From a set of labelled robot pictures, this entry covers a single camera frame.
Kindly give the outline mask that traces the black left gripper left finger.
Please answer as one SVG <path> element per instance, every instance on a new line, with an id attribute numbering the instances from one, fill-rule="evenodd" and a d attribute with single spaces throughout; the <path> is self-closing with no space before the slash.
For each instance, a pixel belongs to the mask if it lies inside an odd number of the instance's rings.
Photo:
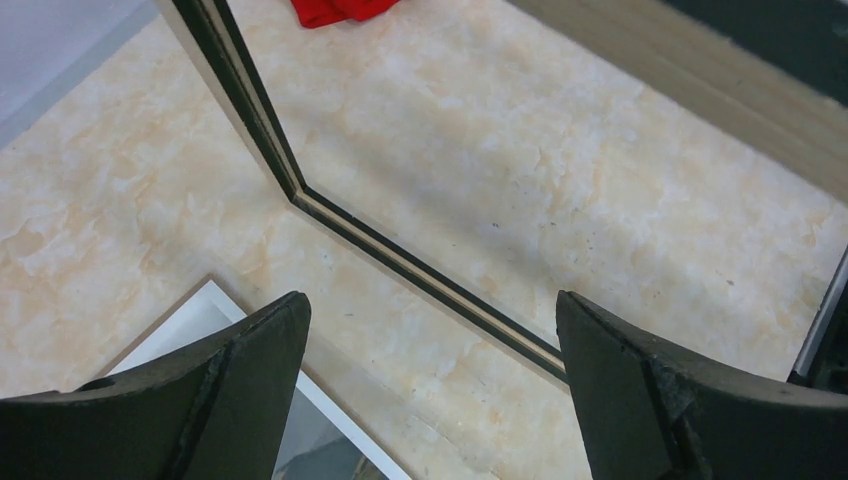
<path id="1" fill-rule="evenodd" d="M 292 291 L 241 321 L 70 392 L 1 402 L 5 479 L 268 479 L 305 353 Z"/>

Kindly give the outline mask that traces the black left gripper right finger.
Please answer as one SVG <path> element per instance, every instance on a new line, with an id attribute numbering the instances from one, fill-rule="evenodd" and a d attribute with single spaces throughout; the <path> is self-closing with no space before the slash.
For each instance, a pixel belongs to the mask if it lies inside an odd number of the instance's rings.
<path id="1" fill-rule="evenodd" d="M 596 479 L 843 479 L 847 398 L 758 376 L 562 291 L 557 334 Z"/>

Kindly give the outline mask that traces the landscape photo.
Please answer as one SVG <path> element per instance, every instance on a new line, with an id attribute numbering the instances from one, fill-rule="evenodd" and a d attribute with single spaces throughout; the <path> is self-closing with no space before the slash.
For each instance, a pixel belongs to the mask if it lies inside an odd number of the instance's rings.
<path id="1" fill-rule="evenodd" d="M 105 367 L 117 374 L 229 327 L 247 316 L 212 275 L 169 307 Z M 388 449 L 346 412 L 313 375 L 296 380 L 274 479 L 409 479 Z"/>

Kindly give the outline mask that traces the wooden picture frame with glass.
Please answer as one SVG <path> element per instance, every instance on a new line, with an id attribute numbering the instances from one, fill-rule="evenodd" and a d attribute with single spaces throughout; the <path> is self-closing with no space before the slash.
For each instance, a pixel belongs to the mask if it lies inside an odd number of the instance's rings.
<path id="1" fill-rule="evenodd" d="M 561 382 L 559 350 L 310 187 L 229 5 L 160 11 L 286 198 Z M 847 196 L 843 1 L 521 1 L 518 8 L 831 195 Z"/>

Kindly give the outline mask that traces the red crumpled cloth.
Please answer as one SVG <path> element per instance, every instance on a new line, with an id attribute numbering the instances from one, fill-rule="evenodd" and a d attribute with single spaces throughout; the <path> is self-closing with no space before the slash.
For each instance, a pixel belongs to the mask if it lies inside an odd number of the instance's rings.
<path id="1" fill-rule="evenodd" d="M 385 12 L 398 0 L 291 0 L 300 25 L 316 29 L 353 20 L 365 22 Z"/>

